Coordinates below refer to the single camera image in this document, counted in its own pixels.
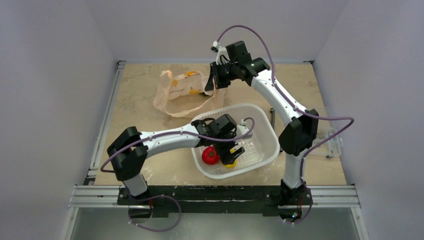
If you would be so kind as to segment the yellow fake fruit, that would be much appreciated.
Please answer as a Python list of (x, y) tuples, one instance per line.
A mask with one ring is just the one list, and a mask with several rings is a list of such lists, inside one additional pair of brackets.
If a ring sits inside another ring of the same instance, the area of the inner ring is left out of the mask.
[(235, 160), (233, 163), (225, 164), (224, 166), (226, 168), (234, 168), (237, 165), (237, 160)]

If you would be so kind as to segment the red fake fruit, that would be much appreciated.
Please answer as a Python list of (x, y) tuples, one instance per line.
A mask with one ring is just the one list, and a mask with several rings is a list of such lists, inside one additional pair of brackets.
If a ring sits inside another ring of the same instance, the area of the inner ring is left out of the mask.
[(203, 150), (201, 159), (207, 165), (215, 165), (220, 161), (220, 156), (213, 146), (209, 146)]

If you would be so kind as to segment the orange translucent plastic bag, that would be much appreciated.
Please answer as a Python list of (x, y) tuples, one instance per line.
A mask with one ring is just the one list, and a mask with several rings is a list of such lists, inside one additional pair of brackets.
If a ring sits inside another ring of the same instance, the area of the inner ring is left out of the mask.
[(164, 70), (152, 104), (168, 116), (189, 119), (222, 108), (227, 90), (205, 91), (207, 82), (208, 77), (200, 71), (173, 75), (171, 70)]

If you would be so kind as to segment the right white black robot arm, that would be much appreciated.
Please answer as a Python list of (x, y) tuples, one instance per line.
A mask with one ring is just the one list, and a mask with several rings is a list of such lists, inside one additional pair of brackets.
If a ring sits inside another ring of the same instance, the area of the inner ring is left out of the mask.
[(272, 76), (270, 66), (261, 57), (253, 59), (243, 41), (222, 46), (214, 41), (211, 50), (216, 60), (210, 63), (210, 73), (204, 87), (206, 92), (230, 86), (242, 80), (259, 92), (271, 105), (285, 125), (278, 137), (285, 152), (285, 173), (280, 196), (288, 204), (300, 198), (303, 185), (301, 173), (305, 169), (301, 154), (310, 149), (317, 136), (319, 114), (302, 106)]

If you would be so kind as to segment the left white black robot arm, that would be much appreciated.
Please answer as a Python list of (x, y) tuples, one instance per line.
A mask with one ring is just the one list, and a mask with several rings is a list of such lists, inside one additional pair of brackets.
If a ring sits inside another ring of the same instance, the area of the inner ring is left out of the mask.
[(147, 181), (141, 174), (148, 158), (177, 149), (212, 146), (219, 160), (230, 165), (245, 151), (237, 146), (238, 142), (250, 138), (252, 131), (246, 126), (245, 119), (238, 124), (227, 113), (218, 118), (196, 119), (182, 127), (156, 132), (140, 132), (131, 126), (107, 148), (109, 158), (106, 162), (111, 163), (111, 173), (123, 182), (130, 199), (142, 205), (149, 199)]

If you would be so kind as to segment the white plastic basket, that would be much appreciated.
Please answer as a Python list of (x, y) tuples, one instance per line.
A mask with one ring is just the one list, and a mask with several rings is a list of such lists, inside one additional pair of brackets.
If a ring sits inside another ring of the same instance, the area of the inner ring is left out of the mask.
[(280, 152), (280, 144), (270, 124), (266, 113), (257, 105), (251, 103), (238, 103), (195, 116), (194, 120), (214, 118), (229, 114), (238, 124), (245, 118), (254, 119), (252, 136), (238, 142), (238, 147), (243, 147), (245, 152), (236, 159), (234, 167), (226, 167), (222, 163), (208, 165), (202, 161), (202, 152), (205, 147), (193, 148), (191, 150), (194, 162), (199, 171), (206, 177), (221, 180), (247, 173), (272, 163)]

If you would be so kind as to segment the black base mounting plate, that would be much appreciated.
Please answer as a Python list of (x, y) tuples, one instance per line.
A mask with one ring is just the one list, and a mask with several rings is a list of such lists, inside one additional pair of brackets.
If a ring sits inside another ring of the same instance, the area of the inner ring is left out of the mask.
[(166, 218), (172, 213), (193, 214), (261, 214), (298, 220), (314, 202), (311, 191), (303, 186), (289, 190), (282, 185), (182, 186), (152, 185), (140, 196), (132, 196), (120, 187), (117, 205), (141, 209), (153, 218)]

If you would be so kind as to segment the aluminium rail frame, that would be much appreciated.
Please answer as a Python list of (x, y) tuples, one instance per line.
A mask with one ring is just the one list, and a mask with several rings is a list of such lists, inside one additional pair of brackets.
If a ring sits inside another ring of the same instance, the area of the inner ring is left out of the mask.
[[(96, 185), (95, 181), (100, 175), (100, 165), (105, 149), (105, 142), (109, 129), (112, 125), (113, 112), (119, 95), (119, 90), (125, 74), (130, 71), (130, 66), (135, 65), (138, 69), (146, 69), (147, 63), (141, 61), (120, 60), (113, 81), (113, 87), (107, 104), (98, 137), (91, 157), (87, 177), (82, 185), (76, 185), (73, 189), (68, 206), (67, 221), (61, 233), (61, 239), (76, 239), (78, 222), (82, 219), (83, 210), (137, 210), (128, 206), (117, 205), (119, 185)], [(312, 185), (309, 188), (313, 205), (311, 208), (323, 209), (348, 209), (352, 216), (353, 230), (360, 240), (367, 240), (367, 233), (362, 219), (361, 204), (357, 189), (354, 185)]]

